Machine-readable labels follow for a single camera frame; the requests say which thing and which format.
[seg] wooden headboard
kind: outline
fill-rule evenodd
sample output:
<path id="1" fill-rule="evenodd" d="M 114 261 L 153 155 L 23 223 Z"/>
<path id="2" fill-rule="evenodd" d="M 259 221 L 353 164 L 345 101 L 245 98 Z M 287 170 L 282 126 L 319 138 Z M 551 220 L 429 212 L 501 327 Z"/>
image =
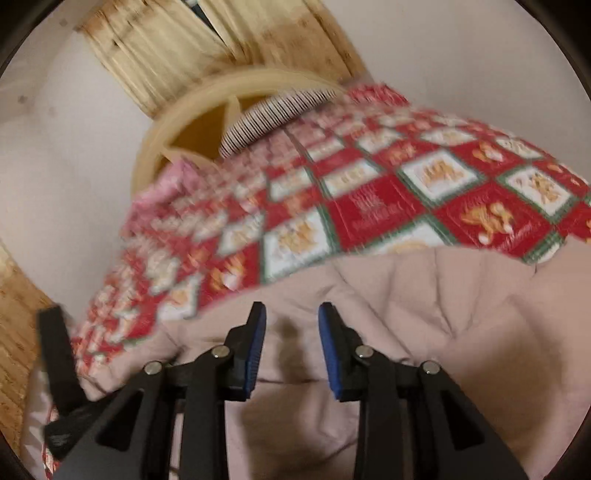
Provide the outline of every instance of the wooden headboard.
<path id="1" fill-rule="evenodd" d="M 340 85 L 307 72 L 247 67 L 213 77 L 196 86 L 156 119 L 137 156 L 131 194 L 154 182 L 168 160 L 163 152 L 184 148 L 215 160 L 227 128 L 255 103 L 289 89 L 330 88 Z"/>

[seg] white square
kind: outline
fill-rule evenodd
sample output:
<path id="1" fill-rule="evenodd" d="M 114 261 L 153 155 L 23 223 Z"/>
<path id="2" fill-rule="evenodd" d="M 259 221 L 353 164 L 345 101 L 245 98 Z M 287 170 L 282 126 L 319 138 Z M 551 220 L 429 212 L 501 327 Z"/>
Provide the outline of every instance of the white square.
<path id="1" fill-rule="evenodd" d="M 402 138 L 402 135 L 395 132 L 394 130 L 382 128 L 360 137 L 358 144 L 366 152 L 373 154 L 383 150 L 386 147 L 389 147 L 399 138 Z"/>
<path id="2" fill-rule="evenodd" d="M 326 157 L 330 157 L 334 155 L 340 150 L 343 150 L 345 146 L 338 138 L 331 138 L 326 142 L 322 142 L 319 145 L 308 150 L 308 155 L 312 159 L 312 161 L 319 161 Z"/>
<path id="3" fill-rule="evenodd" d="M 434 115 L 431 117 L 431 120 L 438 124 L 447 125 L 448 127 L 462 127 L 468 124 L 463 118 L 455 115 Z"/>
<path id="4" fill-rule="evenodd" d="M 197 225 L 193 239 L 196 242 L 202 242 L 208 238 L 214 237 L 222 231 L 227 222 L 228 212 L 225 210 L 219 210 Z"/>
<path id="5" fill-rule="evenodd" d="M 398 125 L 406 125 L 414 122 L 414 118 L 409 115 L 382 115 L 378 117 L 378 123 L 385 127 L 397 127 Z"/>
<path id="6" fill-rule="evenodd" d="M 443 239 L 426 221 L 421 221 L 411 229 L 395 234 L 379 245 L 366 250 L 371 255 L 400 254 L 423 248 L 445 245 Z"/>
<path id="7" fill-rule="evenodd" d="M 223 231 L 217 254 L 220 257 L 225 257 L 258 240 L 261 237 L 264 221 L 264 215 L 257 212 L 239 222 L 228 225 Z"/>
<path id="8" fill-rule="evenodd" d="M 379 177 L 379 175 L 379 170 L 362 158 L 329 173 L 322 178 L 322 182 L 331 197 L 337 198 Z"/>
<path id="9" fill-rule="evenodd" d="M 345 120 L 343 123 L 334 127 L 333 132 L 342 137 L 352 134 L 357 130 L 363 130 L 364 128 L 366 128 L 366 125 L 361 120 Z"/>
<path id="10" fill-rule="evenodd" d="M 181 261 L 174 257 L 160 264 L 156 271 L 152 272 L 150 295 L 158 295 L 171 289 L 177 281 L 178 268 Z"/>
<path id="11" fill-rule="evenodd" d="M 497 137 L 495 138 L 495 141 L 504 149 L 509 150 L 515 155 L 519 155 L 521 158 L 526 160 L 535 160 L 536 158 L 543 157 L 540 152 L 528 147 L 521 140 L 509 137 Z"/>
<path id="12" fill-rule="evenodd" d="M 234 189 L 234 196 L 238 200 L 244 200 L 245 198 L 260 192 L 267 186 L 267 177 L 264 173 L 258 173 L 253 177 L 250 177 L 238 184 Z"/>
<path id="13" fill-rule="evenodd" d="M 472 142 L 476 140 L 474 135 L 470 135 L 457 128 L 436 128 L 429 132 L 421 135 L 423 140 L 426 140 L 437 145 L 443 145 L 445 147 L 455 147 L 464 143 Z"/>
<path id="14" fill-rule="evenodd" d="M 197 293 L 203 275 L 197 273 L 172 288 L 158 306 L 156 319 L 159 322 L 184 320 L 197 313 Z"/>
<path id="15" fill-rule="evenodd" d="M 445 150 L 424 155 L 400 168 L 430 200 L 436 201 L 478 179 L 471 170 Z"/>
<path id="16" fill-rule="evenodd" d="M 535 167 L 517 171 L 505 181 L 550 216 L 558 212 L 572 197 L 572 194 L 552 177 Z"/>
<path id="17" fill-rule="evenodd" d="M 265 234 L 265 278 L 283 277 L 330 255 L 331 242 L 318 208 L 281 224 Z"/>
<path id="18" fill-rule="evenodd" d="M 298 168 L 273 180 L 270 185 L 271 200 L 279 202 L 285 197 L 312 185 L 312 180 L 306 168 Z"/>

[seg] metal screw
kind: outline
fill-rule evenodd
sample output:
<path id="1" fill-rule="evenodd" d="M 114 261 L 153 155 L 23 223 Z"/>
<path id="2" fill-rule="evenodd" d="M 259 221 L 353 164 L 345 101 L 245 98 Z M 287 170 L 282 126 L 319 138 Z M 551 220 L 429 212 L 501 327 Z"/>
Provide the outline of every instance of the metal screw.
<path id="1" fill-rule="evenodd" d="M 437 375 L 441 370 L 441 365 L 439 365 L 437 362 L 429 360 L 423 363 L 423 370 L 428 375 Z"/>
<path id="2" fill-rule="evenodd" d="M 355 355 L 359 358 L 369 358 L 374 354 L 374 349 L 371 348 L 369 345 L 359 345 L 355 349 Z"/>
<path id="3" fill-rule="evenodd" d="M 144 367 L 144 372 L 148 375 L 159 374 L 162 371 L 162 364 L 160 362 L 150 362 Z"/>
<path id="4" fill-rule="evenodd" d="M 224 358 L 230 355 L 230 349 L 226 345 L 218 345 L 213 347 L 212 355 L 215 358 Z"/>

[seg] beige blanket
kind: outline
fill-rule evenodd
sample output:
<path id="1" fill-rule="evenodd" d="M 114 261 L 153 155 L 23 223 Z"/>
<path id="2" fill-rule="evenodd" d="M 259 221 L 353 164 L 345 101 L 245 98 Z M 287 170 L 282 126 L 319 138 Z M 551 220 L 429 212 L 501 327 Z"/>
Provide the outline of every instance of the beige blanket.
<path id="1" fill-rule="evenodd" d="M 541 479 L 591 404 L 589 286 L 591 248 L 573 238 L 537 271 L 455 247 L 334 258 L 162 325 L 95 380 L 111 390 L 150 360 L 181 352 L 191 361 L 263 301 L 259 382 L 249 402 L 226 406 L 230 477 L 352 478 L 358 407 L 332 398 L 317 326 L 318 306 L 331 301 L 391 359 L 441 362 L 530 478 Z"/>

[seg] white wall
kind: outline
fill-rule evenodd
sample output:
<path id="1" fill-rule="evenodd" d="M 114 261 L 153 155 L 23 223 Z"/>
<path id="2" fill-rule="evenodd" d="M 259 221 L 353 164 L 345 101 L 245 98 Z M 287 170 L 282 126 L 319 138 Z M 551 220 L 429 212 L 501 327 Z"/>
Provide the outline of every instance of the white wall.
<path id="1" fill-rule="evenodd" d="M 19 48 L 0 79 L 0 123 L 30 110 L 72 29 L 103 0 L 64 0 Z"/>
<path id="2" fill-rule="evenodd" d="M 151 120 L 72 33 L 35 99 L 53 149 L 91 186 L 113 223 L 130 204 L 131 173 Z"/>
<path id="3" fill-rule="evenodd" d="M 0 205 L 0 238 L 19 266 L 84 318 L 117 249 L 118 226 L 28 115 L 0 125 Z"/>
<path id="4" fill-rule="evenodd" d="M 514 131 L 591 180 L 591 102 L 515 0 L 324 0 L 375 80 Z"/>

